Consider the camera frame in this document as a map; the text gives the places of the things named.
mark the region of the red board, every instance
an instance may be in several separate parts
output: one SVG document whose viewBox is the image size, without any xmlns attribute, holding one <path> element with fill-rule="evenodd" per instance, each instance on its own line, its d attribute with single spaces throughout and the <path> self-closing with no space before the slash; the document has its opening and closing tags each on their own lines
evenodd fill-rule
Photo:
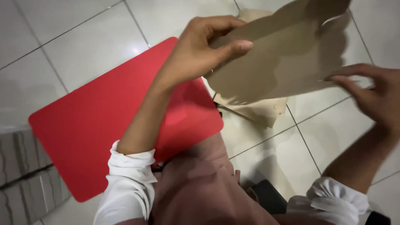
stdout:
<svg viewBox="0 0 400 225">
<path fill-rule="evenodd" d="M 110 148 L 133 119 L 176 41 L 163 41 L 29 117 L 33 133 L 77 201 L 106 189 Z M 165 161 L 222 127 L 203 81 L 183 83 L 168 105 L 154 157 Z"/>
</svg>

